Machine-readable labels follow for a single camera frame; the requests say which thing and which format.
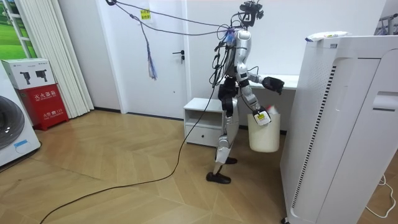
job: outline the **red fire extinguisher box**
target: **red fire extinguisher box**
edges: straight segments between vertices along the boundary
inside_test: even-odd
[[[35,129],[46,131],[53,125],[69,121],[57,84],[18,92]]]

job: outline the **herringbone wood floor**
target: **herringbone wood floor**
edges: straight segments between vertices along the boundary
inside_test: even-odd
[[[2,224],[36,224],[82,195],[166,176],[176,163],[183,123],[93,111],[37,135],[43,142],[40,151],[0,174]],[[285,217],[281,151],[251,151],[247,131],[240,130],[232,151],[239,162],[223,169],[233,178],[230,185],[205,180],[214,153],[186,144],[171,178],[85,198],[53,213],[46,223],[264,224]],[[396,170],[398,165],[391,165],[387,178],[398,189]],[[370,202],[375,211],[389,206],[388,193],[376,190]],[[397,218],[397,212],[387,221],[364,212],[360,223],[397,223]]]

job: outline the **white plastic bucket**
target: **white plastic bucket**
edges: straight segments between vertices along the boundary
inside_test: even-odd
[[[256,152],[276,152],[279,149],[280,114],[270,114],[271,122],[259,126],[248,114],[250,148]]]

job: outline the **curtain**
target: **curtain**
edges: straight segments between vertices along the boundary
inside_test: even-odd
[[[50,61],[69,118],[94,109],[58,0],[16,4],[37,56]]]

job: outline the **yellow sign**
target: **yellow sign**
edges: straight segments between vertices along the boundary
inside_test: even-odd
[[[150,19],[150,12],[148,10],[141,10],[141,19]]]
[[[258,118],[259,118],[259,120],[262,120],[262,119],[264,119],[265,117],[264,117],[263,114],[259,114]]]

